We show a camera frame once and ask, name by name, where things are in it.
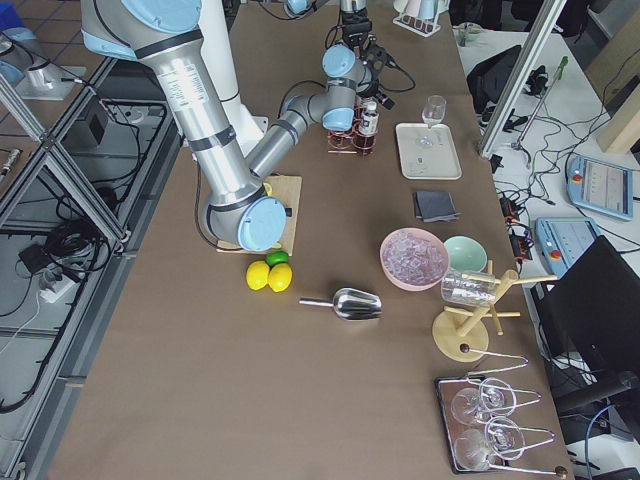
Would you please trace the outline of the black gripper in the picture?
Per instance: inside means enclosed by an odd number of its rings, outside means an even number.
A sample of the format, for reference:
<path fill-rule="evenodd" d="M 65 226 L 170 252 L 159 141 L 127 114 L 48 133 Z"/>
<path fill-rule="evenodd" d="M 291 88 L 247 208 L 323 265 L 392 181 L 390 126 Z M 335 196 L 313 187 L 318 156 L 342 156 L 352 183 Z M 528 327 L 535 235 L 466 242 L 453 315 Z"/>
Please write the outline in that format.
<path fill-rule="evenodd" d="M 363 99 L 375 98 L 379 91 L 380 71 L 372 69 L 370 65 L 363 65 L 363 76 L 357 82 L 357 95 Z"/>
<path fill-rule="evenodd" d="M 341 11 L 342 41 L 349 48 L 361 48 L 372 30 L 372 22 L 366 9 L 353 12 Z"/>

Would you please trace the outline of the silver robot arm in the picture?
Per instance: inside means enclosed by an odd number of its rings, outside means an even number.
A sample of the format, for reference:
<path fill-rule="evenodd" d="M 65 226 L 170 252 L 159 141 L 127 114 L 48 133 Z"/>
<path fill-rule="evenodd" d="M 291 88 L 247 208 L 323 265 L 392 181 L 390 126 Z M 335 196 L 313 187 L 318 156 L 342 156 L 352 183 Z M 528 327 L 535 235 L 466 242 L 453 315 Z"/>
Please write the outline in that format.
<path fill-rule="evenodd" d="M 322 59 L 324 92 L 288 100 L 252 149 L 241 146 L 237 83 L 220 1 L 84 1 L 85 46 L 100 55 L 150 68 L 166 96 L 211 193 L 202 211 L 208 231 L 246 251 L 262 252 L 281 239 L 284 205 L 263 181 L 311 124 L 346 131 L 356 97 L 374 78 L 368 62 L 348 46 Z"/>
<path fill-rule="evenodd" d="M 289 19 L 302 19 L 327 4 L 324 0 L 286 0 L 284 13 Z M 369 41 L 372 32 L 372 21 L 369 18 L 367 2 L 365 0 L 339 0 L 339 13 L 336 25 L 329 30 L 326 39 L 327 46 L 337 41 L 345 44 L 351 50 L 362 50 Z"/>

